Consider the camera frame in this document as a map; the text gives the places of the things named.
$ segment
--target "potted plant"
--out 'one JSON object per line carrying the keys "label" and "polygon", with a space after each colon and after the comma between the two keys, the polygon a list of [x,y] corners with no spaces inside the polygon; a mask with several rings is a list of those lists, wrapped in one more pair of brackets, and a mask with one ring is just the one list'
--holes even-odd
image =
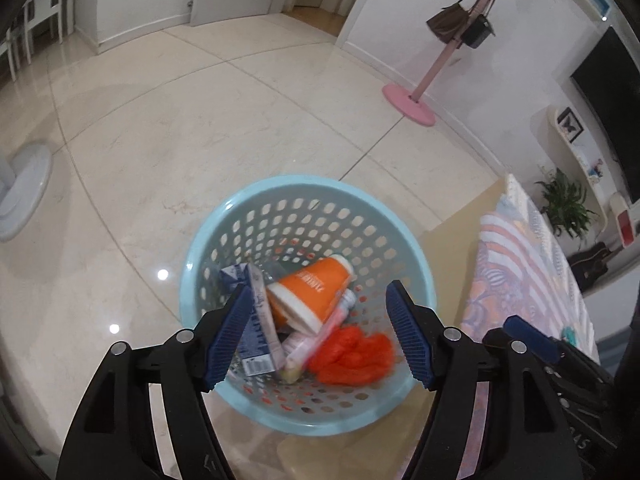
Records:
{"label": "potted plant", "polygon": [[585,237],[595,213],[584,206],[587,190],[579,182],[571,182],[560,170],[550,182],[536,182],[543,187],[546,205],[540,210],[551,224],[555,236],[565,231],[571,238]]}

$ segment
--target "screw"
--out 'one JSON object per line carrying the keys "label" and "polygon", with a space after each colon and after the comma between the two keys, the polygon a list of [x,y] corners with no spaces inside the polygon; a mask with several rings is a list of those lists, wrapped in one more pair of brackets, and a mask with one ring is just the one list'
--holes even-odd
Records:
{"label": "screw", "polygon": [[462,334],[457,328],[449,327],[444,329],[444,337],[446,337],[449,341],[460,341]]}
{"label": "screw", "polygon": [[511,343],[511,349],[517,354],[524,354],[527,351],[527,345],[525,345],[522,341],[513,341]]}
{"label": "screw", "polygon": [[113,355],[120,355],[127,349],[127,344],[122,341],[118,341],[111,345],[111,353]]}
{"label": "screw", "polygon": [[191,341],[193,339],[193,331],[191,331],[191,330],[180,330],[180,332],[178,332],[175,335],[175,338],[180,343],[188,343],[189,341]]}

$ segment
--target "basket rim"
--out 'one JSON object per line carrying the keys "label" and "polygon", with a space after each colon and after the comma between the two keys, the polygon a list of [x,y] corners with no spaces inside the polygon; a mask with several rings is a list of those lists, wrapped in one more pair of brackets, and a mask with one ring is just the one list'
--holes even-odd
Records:
{"label": "basket rim", "polygon": [[[218,225],[234,213],[233,209],[236,206],[256,198],[265,191],[288,186],[297,186],[300,184],[328,187],[351,195],[354,198],[368,203],[369,206],[376,209],[378,213],[384,216],[399,231],[402,238],[407,241],[410,251],[414,256],[415,261],[418,263],[420,274],[424,277],[424,285],[426,288],[425,297],[427,298],[426,306],[437,312],[435,286],[429,264],[427,263],[422,249],[420,248],[418,240],[416,240],[412,232],[409,231],[409,228],[393,211],[391,211],[391,209],[380,202],[380,200],[375,199],[364,191],[338,180],[321,176],[293,174],[265,178],[254,182],[253,184],[249,184],[217,206],[202,223],[193,239],[193,242],[191,243],[189,251],[187,252],[185,263],[182,266],[182,275],[180,277],[180,322],[185,328],[193,329],[201,317],[200,310],[198,308],[199,296],[198,291],[196,290],[196,280],[198,279],[201,261],[204,258],[209,257],[208,254],[205,254],[206,247],[209,243],[211,234],[215,231]],[[239,412],[274,430],[304,436],[328,436],[357,430],[358,428],[362,428],[363,426],[378,420],[381,416],[386,415],[400,404],[414,384],[417,384],[417,381],[415,381],[409,373],[406,380],[398,384],[396,391],[386,399],[383,399],[374,410],[368,410],[367,412],[360,413],[340,421],[331,421],[326,424],[305,424],[303,422],[289,420],[281,415],[275,415],[271,410],[245,399],[244,396],[237,392],[233,386],[226,382],[226,380],[217,384],[215,391]]]}

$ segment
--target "light blue plastic basket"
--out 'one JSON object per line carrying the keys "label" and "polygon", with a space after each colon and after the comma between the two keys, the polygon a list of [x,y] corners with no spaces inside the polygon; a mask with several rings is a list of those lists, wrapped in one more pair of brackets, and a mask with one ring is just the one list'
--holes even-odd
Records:
{"label": "light blue plastic basket", "polygon": [[417,384],[386,315],[385,289],[400,279],[415,303],[436,308],[433,278],[418,242],[378,200],[341,182],[306,175],[268,178],[220,205],[200,227],[180,282],[182,324],[193,328],[222,306],[218,271],[239,262],[279,260],[306,266],[343,254],[357,279],[358,302],[348,322],[384,332],[396,346],[391,375],[361,388],[327,386],[313,377],[287,386],[275,375],[246,377],[237,361],[217,393],[238,412],[274,430],[307,436],[353,431],[394,409]]}

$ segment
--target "black tv screen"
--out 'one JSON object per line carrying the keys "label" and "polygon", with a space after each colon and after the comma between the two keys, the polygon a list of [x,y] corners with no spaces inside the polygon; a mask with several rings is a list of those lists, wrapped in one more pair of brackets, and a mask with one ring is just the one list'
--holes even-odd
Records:
{"label": "black tv screen", "polygon": [[613,28],[572,79],[609,137],[632,202],[640,200],[640,72]]}

